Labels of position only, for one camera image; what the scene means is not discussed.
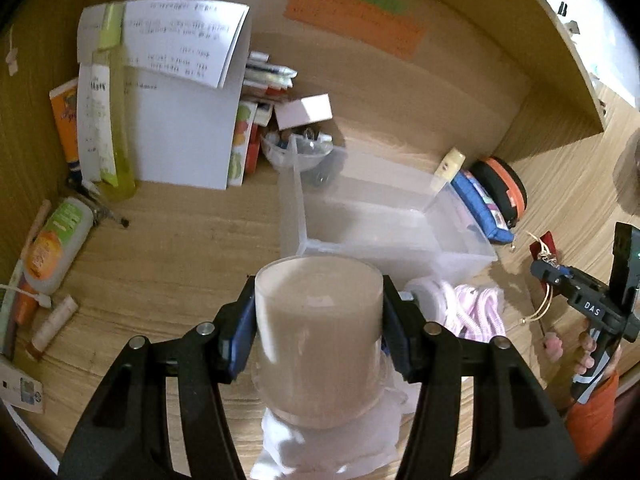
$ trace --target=lotion bottle with green label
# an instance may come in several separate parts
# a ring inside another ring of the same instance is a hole
[[[124,3],[106,5],[91,67],[92,115],[103,182],[100,188],[115,201],[136,192],[125,124],[123,15]]]
[[[49,217],[31,245],[24,279],[34,290],[51,295],[60,286],[94,223],[94,213],[69,197]]]

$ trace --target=clear plastic bin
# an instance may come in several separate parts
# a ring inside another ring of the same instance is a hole
[[[280,173],[280,253],[343,254],[389,274],[398,287],[436,276],[463,283],[495,251],[448,182],[335,147],[315,168]]]

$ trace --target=bottle label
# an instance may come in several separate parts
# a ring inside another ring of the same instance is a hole
[[[63,202],[51,215],[27,260],[27,270],[34,278],[47,280],[53,275],[81,219],[82,211],[69,202]]]
[[[91,66],[91,114],[94,119],[94,139],[97,139],[100,178],[118,187],[116,160],[111,134],[111,101],[109,67]]]

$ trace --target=silver bolt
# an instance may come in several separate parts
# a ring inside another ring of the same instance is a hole
[[[134,350],[140,350],[145,345],[145,337],[143,335],[135,335],[129,339],[129,346]]]
[[[401,290],[398,292],[398,296],[402,301],[415,301],[415,296],[410,290]]]
[[[501,335],[497,335],[496,337],[494,337],[493,341],[494,344],[501,350],[506,350],[511,346],[511,341]]]
[[[213,329],[214,329],[213,323],[209,321],[205,321],[204,323],[200,323],[196,327],[196,332],[200,335],[209,335],[211,332],[213,332]]]
[[[442,332],[442,327],[439,324],[430,321],[424,326],[424,331],[429,335],[438,335]]]

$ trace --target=yellow bottle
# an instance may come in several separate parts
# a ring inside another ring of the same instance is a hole
[[[92,111],[100,155],[100,190],[114,201],[130,198],[136,192],[125,124],[123,13],[124,3],[107,4],[98,48],[92,56]]]

